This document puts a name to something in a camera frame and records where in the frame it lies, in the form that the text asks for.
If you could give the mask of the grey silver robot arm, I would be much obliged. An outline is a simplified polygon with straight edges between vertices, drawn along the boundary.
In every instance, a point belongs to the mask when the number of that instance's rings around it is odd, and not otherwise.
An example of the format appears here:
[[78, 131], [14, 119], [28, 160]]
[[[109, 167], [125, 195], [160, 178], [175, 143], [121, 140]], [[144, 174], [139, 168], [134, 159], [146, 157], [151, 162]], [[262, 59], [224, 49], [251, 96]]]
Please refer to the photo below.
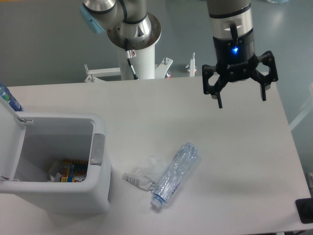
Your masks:
[[[207, 8], [217, 63], [202, 66], [204, 94], [210, 94], [221, 108], [226, 84], [251, 78], [260, 84], [261, 98], [266, 100], [266, 90], [278, 74], [271, 51], [255, 54], [250, 1], [209, 0]], [[160, 25], [153, 24], [145, 0], [85, 0], [80, 12], [92, 31], [107, 30], [111, 41], [124, 51], [143, 49], [152, 35], [160, 35]]]

